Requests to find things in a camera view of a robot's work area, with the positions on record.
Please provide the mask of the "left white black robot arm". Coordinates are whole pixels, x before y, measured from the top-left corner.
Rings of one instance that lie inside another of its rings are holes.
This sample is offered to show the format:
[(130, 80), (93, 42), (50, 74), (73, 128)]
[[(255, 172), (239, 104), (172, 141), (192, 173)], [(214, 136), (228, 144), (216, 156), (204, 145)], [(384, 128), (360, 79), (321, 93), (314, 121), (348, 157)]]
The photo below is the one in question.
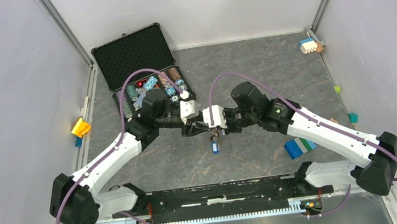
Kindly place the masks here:
[(179, 108), (173, 109), (166, 92), (156, 88), (142, 98), (141, 108), (115, 140), (94, 160), (71, 176), (59, 174), (53, 181), (50, 214), (55, 224), (96, 224), (119, 213), (144, 213), (147, 208), (142, 192), (131, 186), (102, 192), (102, 188), (127, 162), (141, 154), (159, 135), (161, 128), (206, 130), (196, 101), (187, 90), (178, 95)]

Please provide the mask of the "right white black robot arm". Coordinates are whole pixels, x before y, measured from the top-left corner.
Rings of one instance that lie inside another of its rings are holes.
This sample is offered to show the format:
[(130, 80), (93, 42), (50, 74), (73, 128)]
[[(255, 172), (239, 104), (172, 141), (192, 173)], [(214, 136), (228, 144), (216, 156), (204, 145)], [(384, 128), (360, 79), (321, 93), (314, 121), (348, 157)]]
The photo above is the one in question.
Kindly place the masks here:
[(236, 108), (212, 105), (204, 112), (210, 128), (224, 128), (240, 133), (258, 125), (268, 132), (303, 138), (338, 153), (344, 160), (304, 163), (295, 179), (296, 190), (310, 195), (326, 185), (357, 185), (374, 195), (386, 196), (397, 180), (397, 136), (380, 136), (347, 128), (317, 116), (307, 108), (287, 99), (265, 96), (251, 82), (236, 86), (231, 97)]

